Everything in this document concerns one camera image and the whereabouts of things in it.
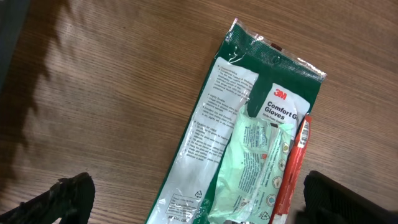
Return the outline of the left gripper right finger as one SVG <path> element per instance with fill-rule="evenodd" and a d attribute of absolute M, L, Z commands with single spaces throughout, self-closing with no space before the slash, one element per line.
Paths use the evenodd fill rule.
<path fill-rule="evenodd" d="M 388 211 L 318 171 L 304 180 L 305 208 L 296 224 L 397 224 L 397 212 Z"/>

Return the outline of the teal toothbrush package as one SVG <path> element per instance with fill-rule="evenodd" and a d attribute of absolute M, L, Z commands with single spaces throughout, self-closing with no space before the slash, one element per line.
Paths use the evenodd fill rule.
<path fill-rule="evenodd" d="M 248 115 L 242 106 L 218 173 L 210 223 L 269 223 L 282 185 L 292 124 Z"/>

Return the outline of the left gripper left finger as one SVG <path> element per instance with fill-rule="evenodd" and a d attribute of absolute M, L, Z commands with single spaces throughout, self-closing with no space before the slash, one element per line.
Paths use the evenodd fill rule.
<path fill-rule="evenodd" d="M 41 195 L 1 215 L 4 224 L 87 224 L 95 201 L 95 185 L 87 172 L 61 178 Z"/>

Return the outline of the red white toothpaste box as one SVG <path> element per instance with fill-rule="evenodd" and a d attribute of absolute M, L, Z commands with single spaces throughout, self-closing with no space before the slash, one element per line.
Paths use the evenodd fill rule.
<path fill-rule="evenodd" d="M 299 132 L 295 137 L 294 145 L 285 165 L 282 185 L 279 189 L 269 224 L 286 223 L 294 190 L 297 185 L 299 173 L 308 147 L 308 138 L 311 133 L 311 122 L 312 117 L 309 114 L 306 114 L 302 124 L 300 125 Z"/>

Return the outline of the green white sponge package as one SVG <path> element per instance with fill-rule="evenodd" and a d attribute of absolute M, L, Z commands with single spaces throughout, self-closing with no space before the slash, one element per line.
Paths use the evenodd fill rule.
<path fill-rule="evenodd" d="M 206 223 L 236 117 L 299 127 L 326 73 L 235 19 L 206 75 L 147 223 Z"/>

